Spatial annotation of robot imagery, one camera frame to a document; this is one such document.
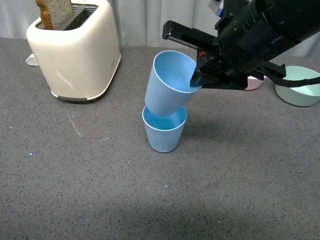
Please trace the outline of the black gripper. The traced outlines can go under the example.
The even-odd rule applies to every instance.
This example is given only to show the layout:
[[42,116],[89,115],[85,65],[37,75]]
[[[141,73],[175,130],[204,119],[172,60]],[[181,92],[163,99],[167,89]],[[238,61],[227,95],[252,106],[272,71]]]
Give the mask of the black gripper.
[[249,73],[295,46],[265,9],[225,9],[215,28],[217,37],[172,20],[163,25],[164,40],[199,49],[190,87],[244,90]]

